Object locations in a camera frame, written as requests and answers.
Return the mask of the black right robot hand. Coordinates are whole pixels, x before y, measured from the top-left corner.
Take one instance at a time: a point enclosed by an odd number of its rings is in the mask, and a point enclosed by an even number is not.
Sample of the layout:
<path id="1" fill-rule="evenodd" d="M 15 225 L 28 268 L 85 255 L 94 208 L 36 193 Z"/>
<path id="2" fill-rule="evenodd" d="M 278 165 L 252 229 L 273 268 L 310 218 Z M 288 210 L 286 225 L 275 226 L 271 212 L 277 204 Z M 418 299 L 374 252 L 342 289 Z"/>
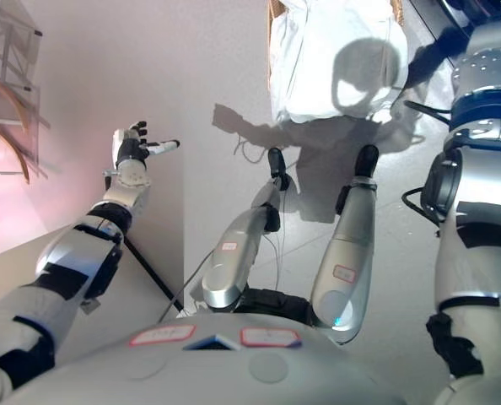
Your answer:
<path id="1" fill-rule="evenodd" d="M 471 41 L 469 51 L 501 47 L 501 1 L 440 1 L 456 27 Z"/>

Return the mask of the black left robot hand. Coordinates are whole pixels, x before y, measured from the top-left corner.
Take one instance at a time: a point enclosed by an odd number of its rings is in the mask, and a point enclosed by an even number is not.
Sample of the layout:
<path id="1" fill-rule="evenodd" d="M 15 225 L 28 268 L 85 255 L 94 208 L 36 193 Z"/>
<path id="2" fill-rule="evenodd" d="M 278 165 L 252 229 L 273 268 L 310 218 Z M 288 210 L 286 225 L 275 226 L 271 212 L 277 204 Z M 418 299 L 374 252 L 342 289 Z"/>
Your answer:
<path id="1" fill-rule="evenodd" d="M 176 139 L 163 142 L 149 142 L 145 121 L 138 121 L 128 129 L 117 129 L 112 138 L 112 162 L 114 169 L 127 160 L 137 160 L 145 165 L 149 156 L 165 154 L 180 147 Z"/>

